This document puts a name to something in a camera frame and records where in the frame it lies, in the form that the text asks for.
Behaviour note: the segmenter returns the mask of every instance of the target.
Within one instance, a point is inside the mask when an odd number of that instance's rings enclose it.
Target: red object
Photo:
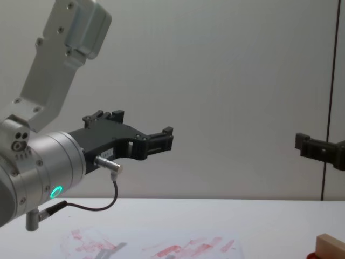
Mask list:
[[[307,256],[307,259],[319,259],[315,253],[311,253],[310,255]]]

